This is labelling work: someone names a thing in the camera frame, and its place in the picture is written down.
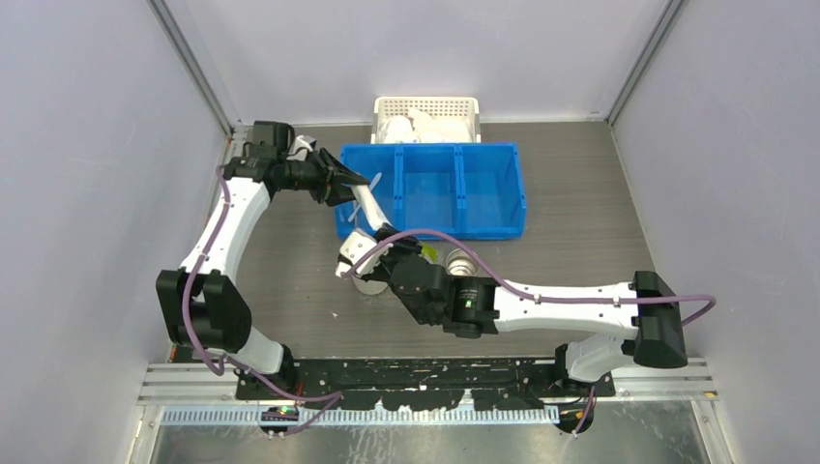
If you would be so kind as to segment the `small metal cup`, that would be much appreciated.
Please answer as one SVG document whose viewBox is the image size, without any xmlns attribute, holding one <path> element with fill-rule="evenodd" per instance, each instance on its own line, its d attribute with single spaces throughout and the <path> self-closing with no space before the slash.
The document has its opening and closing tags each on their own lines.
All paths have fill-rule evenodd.
<svg viewBox="0 0 820 464">
<path fill-rule="evenodd" d="M 476 276 L 479 265 L 464 249 L 452 250 L 446 258 L 446 268 L 452 276 Z"/>
</svg>

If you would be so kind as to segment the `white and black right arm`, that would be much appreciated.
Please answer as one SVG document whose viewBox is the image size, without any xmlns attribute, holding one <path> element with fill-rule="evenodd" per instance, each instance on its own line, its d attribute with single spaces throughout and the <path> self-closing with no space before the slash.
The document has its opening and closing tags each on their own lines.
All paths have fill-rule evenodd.
<svg viewBox="0 0 820 464">
<path fill-rule="evenodd" d="M 552 384 L 577 396 L 628 363 L 673 369 L 688 363 L 676 296 L 655 272 L 598 287 L 543 287 L 490 276 L 451 275 L 417 249 L 388 247 L 356 271 L 383 281 L 420 325 L 462 338 L 526 330 L 585 332 L 555 351 Z"/>
</svg>

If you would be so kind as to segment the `yellow green toothpaste tube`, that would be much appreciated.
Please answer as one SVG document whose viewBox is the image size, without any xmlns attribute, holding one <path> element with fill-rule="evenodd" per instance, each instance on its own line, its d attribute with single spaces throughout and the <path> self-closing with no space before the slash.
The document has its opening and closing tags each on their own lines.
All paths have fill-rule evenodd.
<svg viewBox="0 0 820 464">
<path fill-rule="evenodd" d="M 421 256 L 430 263 L 438 262 L 438 250 L 428 243 L 421 243 Z"/>
</svg>

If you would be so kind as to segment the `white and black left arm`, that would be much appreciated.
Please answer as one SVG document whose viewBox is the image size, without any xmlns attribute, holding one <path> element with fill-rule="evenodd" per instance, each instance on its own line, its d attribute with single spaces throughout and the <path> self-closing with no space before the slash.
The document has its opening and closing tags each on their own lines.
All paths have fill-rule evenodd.
<svg viewBox="0 0 820 464">
<path fill-rule="evenodd" d="M 369 181 L 283 122 L 255 122 L 239 149 L 216 170 L 220 196 L 202 235 L 177 269 L 160 271 L 156 289 L 173 344 L 198 352 L 217 373 L 226 361 L 261 373 L 261 390 L 283 400 L 297 385 L 285 367 L 289 349 L 253 326 L 234 283 L 252 229 L 283 190 L 335 207 Z"/>
</svg>

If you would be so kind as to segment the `white enamel mug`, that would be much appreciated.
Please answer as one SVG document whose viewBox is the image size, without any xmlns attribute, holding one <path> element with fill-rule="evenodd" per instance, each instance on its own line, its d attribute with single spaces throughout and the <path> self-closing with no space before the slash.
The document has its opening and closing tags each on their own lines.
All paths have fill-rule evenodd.
<svg viewBox="0 0 820 464">
<path fill-rule="evenodd" d="M 385 282 L 381 282 L 378 280 L 363 280 L 358 277 L 352 278 L 354 287 L 362 294 L 366 296 L 375 296 L 382 292 L 384 292 L 388 285 Z"/>
</svg>

